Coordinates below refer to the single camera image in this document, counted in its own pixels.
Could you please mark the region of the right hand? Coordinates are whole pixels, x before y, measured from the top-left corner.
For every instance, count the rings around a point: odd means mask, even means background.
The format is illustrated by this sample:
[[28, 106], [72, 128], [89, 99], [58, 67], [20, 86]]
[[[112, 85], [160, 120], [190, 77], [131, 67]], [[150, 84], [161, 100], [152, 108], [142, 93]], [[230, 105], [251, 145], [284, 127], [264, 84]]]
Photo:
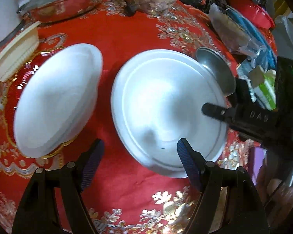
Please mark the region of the right hand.
[[[265, 164], [261, 166], [256, 179], [256, 189], [263, 204], [267, 202], [281, 182], [280, 179], [270, 179], [266, 173]], [[293, 208], [293, 184], [292, 186], [283, 184], [271, 197], [270, 202], [274, 206], [266, 215], [269, 226], [274, 229], [286, 219]]]

